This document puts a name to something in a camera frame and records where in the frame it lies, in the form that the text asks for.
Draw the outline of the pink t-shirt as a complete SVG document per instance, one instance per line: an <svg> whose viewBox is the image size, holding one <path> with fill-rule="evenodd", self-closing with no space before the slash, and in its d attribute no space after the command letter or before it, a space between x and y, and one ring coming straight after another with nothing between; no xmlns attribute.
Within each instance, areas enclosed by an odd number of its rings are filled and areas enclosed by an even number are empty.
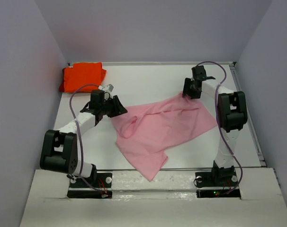
<svg viewBox="0 0 287 227"><path fill-rule="evenodd" d="M112 118L111 122L120 152L149 182L166 163L166 149L195 139L217 125L199 100L182 94L129 106L127 113Z"/></svg>

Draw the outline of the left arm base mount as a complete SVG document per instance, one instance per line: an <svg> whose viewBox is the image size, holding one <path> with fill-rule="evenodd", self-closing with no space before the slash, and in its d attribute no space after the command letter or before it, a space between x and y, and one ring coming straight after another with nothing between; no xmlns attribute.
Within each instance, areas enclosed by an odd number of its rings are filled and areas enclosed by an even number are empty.
<svg viewBox="0 0 287 227"><path fill-rule="evenodd" d="M67 197L70 199L111 199L112 172L97 171L93 167L91 176L82 179L76 175L67 175L69 187Z"/></svg>

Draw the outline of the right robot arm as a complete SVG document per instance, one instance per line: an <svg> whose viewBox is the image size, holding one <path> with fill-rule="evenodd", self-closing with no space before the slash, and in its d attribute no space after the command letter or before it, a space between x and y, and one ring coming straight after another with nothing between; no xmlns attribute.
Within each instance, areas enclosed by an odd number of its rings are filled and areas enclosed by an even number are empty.
<svg viewBox="0 0 287 227"><path fill-rule="evenodd" d="M191 70L192 78L185 79L182 96L199 99L205 93L214 98L220 140L210 180L214 185L222 185L228 176L234 174L236 140L248 120L245 93L222 86L222 82L206 75L203 65L197 65Z"/></svg>

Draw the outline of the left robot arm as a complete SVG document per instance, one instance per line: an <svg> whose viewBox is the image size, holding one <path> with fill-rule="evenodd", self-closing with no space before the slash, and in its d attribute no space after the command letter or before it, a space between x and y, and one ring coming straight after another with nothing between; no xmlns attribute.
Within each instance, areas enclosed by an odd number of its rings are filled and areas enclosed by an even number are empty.
<svg viewBox="0 0 287 227"><path fill-rule="evenodd" d="M97 181L97 168L84 162L81 136L95 127L104 116L113 118L127 113L117 95L105 90L93 90L90 100L78 115L70 108L73 120L58 130L48 130L44 135L40 168L43 170L77 176L87 187Z"/></svg>

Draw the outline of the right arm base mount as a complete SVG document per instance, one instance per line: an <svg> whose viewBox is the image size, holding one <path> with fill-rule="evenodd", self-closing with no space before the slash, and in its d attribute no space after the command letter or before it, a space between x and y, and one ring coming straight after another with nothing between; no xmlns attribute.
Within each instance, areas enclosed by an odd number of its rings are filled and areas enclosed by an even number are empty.
<svg viewBox="0 0 287 227"><path fill-rule="evenodd" d="M219 168L214 165L210 171L196 172L193 184L200 199L241 198L234 166Z"/></svg>

